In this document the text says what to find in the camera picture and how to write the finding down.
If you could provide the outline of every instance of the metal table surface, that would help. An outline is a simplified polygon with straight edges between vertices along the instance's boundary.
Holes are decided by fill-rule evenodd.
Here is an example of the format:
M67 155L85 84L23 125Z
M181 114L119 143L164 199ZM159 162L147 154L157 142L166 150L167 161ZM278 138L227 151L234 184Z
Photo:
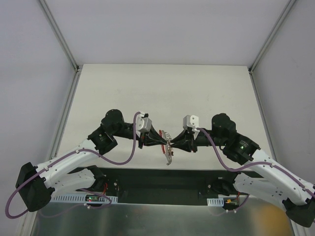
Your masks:
M50 203L44 215L74 204ZM31 236L292 236L284 212L250 198L236 214L221 207L116 204L101 210L79 206L54 218L37 215Z

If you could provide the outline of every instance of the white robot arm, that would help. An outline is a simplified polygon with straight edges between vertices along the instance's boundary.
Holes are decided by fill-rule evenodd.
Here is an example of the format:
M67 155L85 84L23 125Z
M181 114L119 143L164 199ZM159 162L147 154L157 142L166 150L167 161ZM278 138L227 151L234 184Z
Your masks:
M270 202L286 211L294 222L310 227L315 219L315 186L296 176L277 161L269 157L259 145L248 137L236 132L236 124L226 114L219 114L212 119L212 130L199 127L197 116L186 116L183 123L184 131L171 142L173 148L197 152L199 146L213 146L220 163L231 172L236 172L235 179L230 183L234 189ZM216 148L219 146L223 154L243 167L231 169L227 167ZM260 176L251 178L240 171L250 169ZM220 180L215 186L226 184ZM219 194L224 189L212 187Z
M138 112L133 123L125 123L119 110L110 110L101 121L101 126L73 150L37 166L25 164L21 168L17 189L9 198L5 213L9 218L21 216L11 216L8 213L8 206L17 192L28 210L36 211L47 205L52 197L66 192L90 187L99 189L106 183L106 178L97 166L75 173L71 171L97 158L124 165L131 160L137 140L139 148L168 145L170 148L180 148L188 152L197 152L200 146L212 146L220 163L228 171L236 173L230 182L218 179L216 184L211 184L214 192L229 195L229 191L222 192L222 189L232 188L234 192L254 195L285 210L287 216L296 223L304 227L311 226L315 219L314 185L291 173L269 157L254 141L237 133L236 124L226 114L212 118L212 130L200 128L197 116L186 116L183 128L184 131L179 136L167 141L154 130L148 114ZM117 145L114 136L133 139L130 158L125 162L118 163L103 156ZM216 146L220 147L227 158L243 167L228 168ZM246 168L262 178L251 178L240 172Z

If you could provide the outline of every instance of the metal frame edge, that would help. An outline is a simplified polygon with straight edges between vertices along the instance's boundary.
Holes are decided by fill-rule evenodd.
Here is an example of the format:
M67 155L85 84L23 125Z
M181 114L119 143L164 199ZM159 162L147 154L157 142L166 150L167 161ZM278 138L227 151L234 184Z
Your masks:
M250 72L252 73L256 67L258 66L261 58L264 56L266 50L271 45L273 39L276 37L277 33L279 32L280 27L283 25L284 21L287 19L289 13L293 9L293 6L296 4L298 0L289 0L286 6L284 7L282 13L280 14L279 18L277 19L275 25L273 26L272 30L270 31L268 37L266 38L264 44L262 45L258 55L256 56L254 62L250 67Z
M38 3L40 5L40 7L42 8L42 10L43 10L43 12L47 18L47 21L51 26L52 31L54 32L60 46L62 47L66 57L68 58L69 62L71 63L73 69L75 71L78 71L79 66L78 66L72 52L70 51L69 46L68 46L67 42L65 41L63 34L61 33L60 28L59 28L59 26L58 26L58 24L57 24L57 22L53 16L51 10L49 9L49 6L48 6L46 0L38 0Z
M52 145L49 151L49 154L47 155L47 159L51 159L54 155L57 154L61 139L63 136L63 131L65 128L65 124L70 112L70 108L72 105L72 101L75 95L75 91L79 82L79 78L81 75L81 67L79 67L78 71L75 72L74 77L72 79L65 104L63 106L63 112L60 118L60 121L58 123L57 131L55 133L54 139L52 141ZM37 212L28 212L24 216L22 216L21 220L19 221L16 234L19 236L30 236L32 233L32 229L34 227L34 222L36 218Z
M264 109L262 107L261 99L260 99L260 96L259 96L259 93L258 93L258 90L257 90L257 87L256 87L256 84L255 84L255 81L254 81L252 73L250 73L250 78L251 78L251 82L252 82L252 88L254 90L256 101L257 101L257 104L258 104L258 108L259 108L260 116L261 116L261 119L262 119L262 123L263 123L264 129L265 129L265 132L266 132L267 141L268 141L268 144L269 144L269 147L270 147L271 155L272 155L274 160L277 160L275 149L274 149L274 146L272 144L271 137L270 137L270 132L269 132L269 129L268 129L268 126L267 126L267 122L266 122L266 115L265 115Z

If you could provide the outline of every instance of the white wall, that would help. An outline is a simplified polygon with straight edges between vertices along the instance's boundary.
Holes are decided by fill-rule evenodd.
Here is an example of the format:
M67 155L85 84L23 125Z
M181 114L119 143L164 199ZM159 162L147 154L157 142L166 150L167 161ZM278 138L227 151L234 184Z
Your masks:
M315 183L315 1L297 1L254 72L277 159Z
M12 236L4 205L21 166L47 157L74 73L35 0L2 1L0 42L0 232ZM10 211L23 210L17 196Z
M47 0L79 64L250 66L288 0Z

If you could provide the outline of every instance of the white tabletop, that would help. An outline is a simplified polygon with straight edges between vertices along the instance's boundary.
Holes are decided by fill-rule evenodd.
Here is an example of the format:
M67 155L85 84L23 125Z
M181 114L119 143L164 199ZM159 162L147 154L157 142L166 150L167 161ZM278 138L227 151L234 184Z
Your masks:
M211 129L211 119L226 113L237 131L248 136L270 155L267 137L245 66L85 64L64 130L59 155L81 143L100 125L107 111L119 109L132 123L137 111L149 113L154 128L175 138L186 115L199 116L201 127ZM118 145L105 154L115 161L129 158L132 140L116 138ZM237 163L224 162L233 168ZM222 170L212 147L197 153L174 150L167 161L160 146L136 149L131 162L119 168ZM88 165L116 167L98 159Z

